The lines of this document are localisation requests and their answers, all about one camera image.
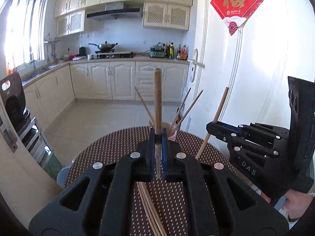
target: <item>range hood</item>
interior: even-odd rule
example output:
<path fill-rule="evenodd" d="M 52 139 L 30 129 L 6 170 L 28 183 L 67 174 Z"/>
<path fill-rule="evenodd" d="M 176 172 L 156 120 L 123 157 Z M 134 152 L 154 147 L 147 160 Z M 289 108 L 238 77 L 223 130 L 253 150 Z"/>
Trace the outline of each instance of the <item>range hood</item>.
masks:
<path fill-rule="evenodd" d="M 89 13 L 86 18 L 97 21 L 120 18 L 142 18 L 143 7 L 127 7 L 124 2 L 107 3 L 105 10 Z"/>

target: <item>green appliance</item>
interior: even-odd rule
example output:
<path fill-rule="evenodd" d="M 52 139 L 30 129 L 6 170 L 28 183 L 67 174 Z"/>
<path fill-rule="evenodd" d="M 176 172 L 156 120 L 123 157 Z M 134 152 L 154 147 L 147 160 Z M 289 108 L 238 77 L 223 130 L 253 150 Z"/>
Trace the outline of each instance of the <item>green appliance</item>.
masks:
<path fill-rule="evenodd" d="M 158 43 L 150 48 L 150 57 L 165 57 L 165 44 Z"/>

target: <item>green bottle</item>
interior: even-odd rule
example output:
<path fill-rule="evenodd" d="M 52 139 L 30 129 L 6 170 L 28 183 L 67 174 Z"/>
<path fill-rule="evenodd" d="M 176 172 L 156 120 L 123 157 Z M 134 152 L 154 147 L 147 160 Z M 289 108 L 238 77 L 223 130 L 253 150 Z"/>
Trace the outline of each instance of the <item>green bottle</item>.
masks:
<path fill-rule="evenodd" d="M 174 50 L 175 50 L 174 43 L 171 43 L 169 59 L 173 59 L 174 58 Z"/>

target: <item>round table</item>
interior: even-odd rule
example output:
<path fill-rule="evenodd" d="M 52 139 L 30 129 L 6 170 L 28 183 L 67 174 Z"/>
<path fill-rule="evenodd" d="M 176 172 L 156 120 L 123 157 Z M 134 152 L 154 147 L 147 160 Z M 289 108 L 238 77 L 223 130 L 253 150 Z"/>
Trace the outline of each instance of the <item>round table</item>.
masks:
<path fill-rule="evenodd" d="M 70 185 L 88 167 L 95 162 L 105 165 L 117 162 L 121 157 L 135 151 L 138 142 L 147 140 L 150 127 L 135 127 L 123 129 L 108 134 L 89 145 L 72 164 L 66 178 L 65 187 Z M 176 142 L 182 152 L 196 156 L 203 139 L 192 134 L 179 131 Z M 229 161 L 212 145 L 207 144 L 199 161 L 213 165 L 221 162 L 235 172 Z M 146 184 L 168 235 L 187 235 L 186 206 L 182 183 L 166 183 L 164 180 L 154 180 Z M 154 236 L 146 218 L 138 189 L 133 193 L 130 235 Z"/>

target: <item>window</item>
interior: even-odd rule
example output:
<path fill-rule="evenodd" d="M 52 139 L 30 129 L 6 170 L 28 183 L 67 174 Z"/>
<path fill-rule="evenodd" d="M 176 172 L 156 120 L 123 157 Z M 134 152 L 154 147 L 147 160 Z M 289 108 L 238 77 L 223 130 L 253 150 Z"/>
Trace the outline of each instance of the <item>window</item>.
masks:
<path fill-rule="evenodd" d="M 5 57 L 10 69 L 43 58 L 44 0 L 13 0 L 7 17 Z"/>

